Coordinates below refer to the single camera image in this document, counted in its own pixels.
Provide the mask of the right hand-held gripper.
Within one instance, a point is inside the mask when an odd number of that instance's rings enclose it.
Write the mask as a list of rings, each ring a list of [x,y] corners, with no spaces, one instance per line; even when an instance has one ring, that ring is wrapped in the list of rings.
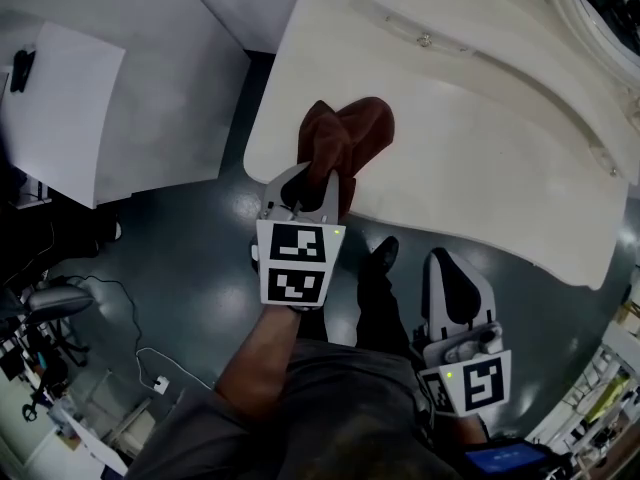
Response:
[[[424,325],[416,328],[410,350],[431,414],[464,418],[508,402],[512,355],[494,321],[489,281],[466,259],[435,248],[423,288],[429,337]]]

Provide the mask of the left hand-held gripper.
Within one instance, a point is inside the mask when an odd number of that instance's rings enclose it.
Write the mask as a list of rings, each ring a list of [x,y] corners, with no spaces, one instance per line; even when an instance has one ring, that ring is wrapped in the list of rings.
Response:
[[[265,305],[310,311],[326,300],[346,227],[338,223],[337,172],[312,184],[309,165],[286,169],[264,192],[252,257]]]

